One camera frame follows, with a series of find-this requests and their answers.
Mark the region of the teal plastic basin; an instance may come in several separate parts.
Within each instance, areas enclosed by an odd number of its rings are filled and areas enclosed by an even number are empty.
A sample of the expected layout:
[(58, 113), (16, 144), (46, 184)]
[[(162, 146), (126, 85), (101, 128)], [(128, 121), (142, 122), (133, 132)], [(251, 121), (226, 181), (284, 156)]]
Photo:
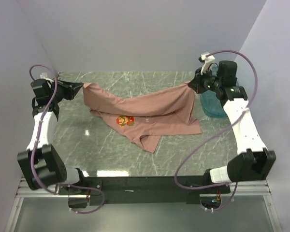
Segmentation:
[(201, 94), (201, 104), (203, 111), (209, 117), (225, 118), (227, 115), (223, 109), (224, 104), (235, 98), (242, 97), (242, 93), (237, 84), (237, 64), (233, 61), (221, 61), (212, 70), (218, 78), (219, 88), (213, 91), (206, 91)]

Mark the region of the pink printed t shirt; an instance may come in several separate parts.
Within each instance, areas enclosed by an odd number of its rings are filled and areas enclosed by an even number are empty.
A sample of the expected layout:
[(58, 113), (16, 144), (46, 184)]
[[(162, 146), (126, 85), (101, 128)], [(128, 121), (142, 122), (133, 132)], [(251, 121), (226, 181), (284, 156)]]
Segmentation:
[(194, 90), (183, 83), (133, 98), (120, 98), (96, 83), (83, 86), (90, 112), (141, 149), (154, 153), (163, 135), (201, 134), (192, 114)]

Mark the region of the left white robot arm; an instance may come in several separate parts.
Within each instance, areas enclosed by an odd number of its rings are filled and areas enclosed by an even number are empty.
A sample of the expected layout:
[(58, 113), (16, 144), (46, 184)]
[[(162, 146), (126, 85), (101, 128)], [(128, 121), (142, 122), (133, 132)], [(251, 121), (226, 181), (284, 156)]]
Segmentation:
[(73, 100), (83, 83), (51, 81), (40, 78), (31, 82), (35, 94), (32, 99), (34, 129), (25, 151), (18, 153), (17, 161), (31, 190), (55, 184), (70, 184), (75, 194), (86, 191), (87, 182), (78, 168), (67, 169), (53, 146), (59, 103)]

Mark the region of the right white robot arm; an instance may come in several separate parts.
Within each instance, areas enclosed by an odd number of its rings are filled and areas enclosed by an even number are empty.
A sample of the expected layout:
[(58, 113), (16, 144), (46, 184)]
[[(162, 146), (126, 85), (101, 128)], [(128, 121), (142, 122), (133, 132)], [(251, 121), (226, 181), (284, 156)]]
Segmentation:
[(221, 61), (217, 72), (211, 70), (212, 61), (204, 63), (195, 72), (188, 86), (198, 94), (215, 93), (232, 124), (237, 145), (237, 156), (226, 166), (209, 171), (203, 180), (203, 189), (213, 193), (220, 183), (265, 180), (276, 160), (276, 154), (268, 150), (259, 136), (249, 109), (245, 89), (238, 86), (234, 61)]

